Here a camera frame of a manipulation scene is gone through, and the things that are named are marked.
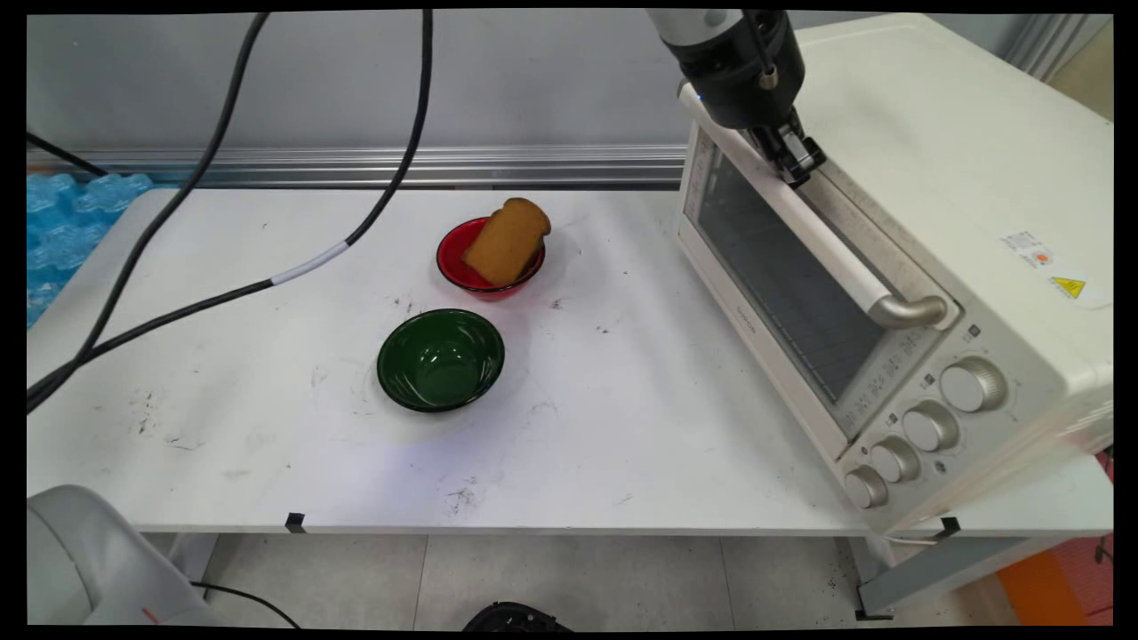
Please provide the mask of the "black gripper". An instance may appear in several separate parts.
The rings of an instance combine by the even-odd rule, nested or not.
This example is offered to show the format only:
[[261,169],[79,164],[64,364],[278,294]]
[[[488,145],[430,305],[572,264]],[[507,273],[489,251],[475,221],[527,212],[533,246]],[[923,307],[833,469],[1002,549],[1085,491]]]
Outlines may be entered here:
[[749,130],[757,149],[787,184],[801,184],[828,158],[805,136],[794,108],[805,85],[802,57],[789,13],[721,11],[715,26],[667,48],[712,120]]

